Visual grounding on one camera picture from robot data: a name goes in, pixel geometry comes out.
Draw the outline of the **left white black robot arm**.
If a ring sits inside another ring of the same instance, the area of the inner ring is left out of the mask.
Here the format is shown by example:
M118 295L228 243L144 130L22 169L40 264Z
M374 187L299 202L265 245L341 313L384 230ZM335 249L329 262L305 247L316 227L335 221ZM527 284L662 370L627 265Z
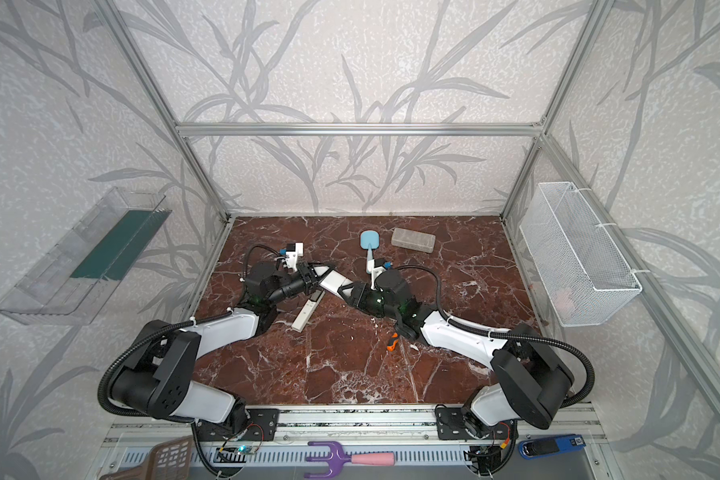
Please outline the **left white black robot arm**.
M198 323L148 322L106 369L97 399L118 416L172 422L205 421L235 430L247 421L245 401L193 380L196 361L226 345L263 334L278 314L277 304L319 288L330 269L299 262L288 273L260 262L244 279L238 303Z

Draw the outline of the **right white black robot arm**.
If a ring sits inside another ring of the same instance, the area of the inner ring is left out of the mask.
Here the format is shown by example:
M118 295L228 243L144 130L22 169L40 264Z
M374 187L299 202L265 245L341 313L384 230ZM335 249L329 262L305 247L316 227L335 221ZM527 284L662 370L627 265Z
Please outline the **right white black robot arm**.
M564 407L574 383L555 346L525 324L491 328L449 317L438 302L419 301L398 269L382 272L373 284L338 275L321 287L372 317L390 318L395 332L411 342L449 350L478 362L495 374L496 383L477 388L461 408L464 428L480 438L508 420L547 429Z

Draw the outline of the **white remote control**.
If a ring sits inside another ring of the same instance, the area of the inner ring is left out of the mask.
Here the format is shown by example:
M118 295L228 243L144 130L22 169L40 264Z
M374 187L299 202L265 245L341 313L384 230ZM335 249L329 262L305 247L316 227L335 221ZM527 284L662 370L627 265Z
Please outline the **white remote control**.
M334 267L320 264L312 265L311 268L317 276L318 286L326 292L340 297L342 291L352 289L353 281L337 272Z

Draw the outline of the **orange black small screwdriver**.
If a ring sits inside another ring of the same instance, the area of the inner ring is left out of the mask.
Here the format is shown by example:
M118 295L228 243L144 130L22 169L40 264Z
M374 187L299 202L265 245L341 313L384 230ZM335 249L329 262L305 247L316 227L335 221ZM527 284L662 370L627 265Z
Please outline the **orange black small screwdriver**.
M398 342L399 342L399 334L398 334L398 333L394 333L394 334L392 335L392 337L388 340L386 349L387 349L389 352L393 352L393 351L396 349L396 347L397 347L397 345L398 345Z

